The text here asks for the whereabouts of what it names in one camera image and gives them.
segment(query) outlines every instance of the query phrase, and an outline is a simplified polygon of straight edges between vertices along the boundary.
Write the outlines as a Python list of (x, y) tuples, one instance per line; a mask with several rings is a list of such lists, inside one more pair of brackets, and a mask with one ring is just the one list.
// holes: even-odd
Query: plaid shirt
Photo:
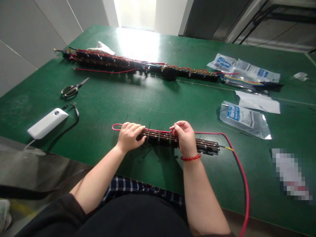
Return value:
[(155, 186), (151, 186), (151, 185), (139, 182), (137, 180), (126, 178), (120, 175), (115, 175), (113, 177), (99, 206), (100, 207), (104, 206), (110, 200), (118, 198), (124, 194), (136, 193), (136, 192), (137, 193), (140, 193), (140, 192), (150, 193), (151, 195), (153, 194), (153, 195), (162, 197), (164, 199), (167, 199), (177, 204), (180, 207), (185, 206), (184, 197), (179, 194), (172, 193), (164, 189), (157, 188)]

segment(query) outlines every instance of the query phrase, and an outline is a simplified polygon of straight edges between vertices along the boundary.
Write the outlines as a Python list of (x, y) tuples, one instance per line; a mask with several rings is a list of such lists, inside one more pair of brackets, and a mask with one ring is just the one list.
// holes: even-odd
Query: white wall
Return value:
[(105, 8), (109, 26), (120, 27), (118, 15), (116, 13), (116, 4), (114, 0), (102, 0)]
[(0, 97), (36, 71), (36, 68), (0, 41)]
[(92, 25), (109, 26), (102, 0), (68, 0), (83, 31)]
[(156, 5), (155, 32), (177, 36), (187, 2), (188, 0), (158, 0)]
[(55, 57), (53, 48), (66, 46), (33, 0), (1, 1), (0, 40), (36, 68)]
[(66, 0), (34, 0), (65, 44), (70, 44), (83, 31)]
[(114, 0), (1, 0), (0, 96), (55, 58), (53, 48), (65, 48), (92, 24), (109, 25), (105, 3), (115, 25)]

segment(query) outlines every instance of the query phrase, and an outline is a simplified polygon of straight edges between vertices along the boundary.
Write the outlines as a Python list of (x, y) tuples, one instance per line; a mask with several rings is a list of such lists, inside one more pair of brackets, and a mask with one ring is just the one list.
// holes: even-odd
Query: white power bank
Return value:
[(42, 139), (67, 117), (68, 114), (66, 112), (56, 108), (34, 124), (27, 132), (36, 140)]

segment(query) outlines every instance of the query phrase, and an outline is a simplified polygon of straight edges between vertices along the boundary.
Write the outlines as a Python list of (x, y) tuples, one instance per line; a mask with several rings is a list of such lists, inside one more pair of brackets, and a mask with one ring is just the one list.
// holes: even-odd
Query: scissor handle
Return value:
[(64, 96), (66, 96), (66, 97), (73, 96), (73, 95), (77, 94), (77, 92), (78, 92), (78, 87), (73, 87), (73, 88), (71, 88), (70, 90), (68, 90), (68, 91), (64, 94)]
[(65, 94), (66, 92), (68, 92), (68, 91), (71, 90), (72, 88), (74, 88), (74, 86), (65, 87), (64, 89), (62, 89), (62, 91), (61, 91), (60, 93), (61, 93), (61, 94)]

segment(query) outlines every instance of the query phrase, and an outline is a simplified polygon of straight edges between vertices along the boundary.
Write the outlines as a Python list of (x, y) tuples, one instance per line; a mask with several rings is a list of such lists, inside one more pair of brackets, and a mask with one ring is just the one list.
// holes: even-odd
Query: bead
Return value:
[(181, 156), (181, 160), (183, 160), (183, 161), (191, 161), (191, 160), (197, 160), (200, 157), (201, 157), (201, 154), (197, 154), (196, 156), (193, 156), (193, 157), (183, 157), (183, 156)]

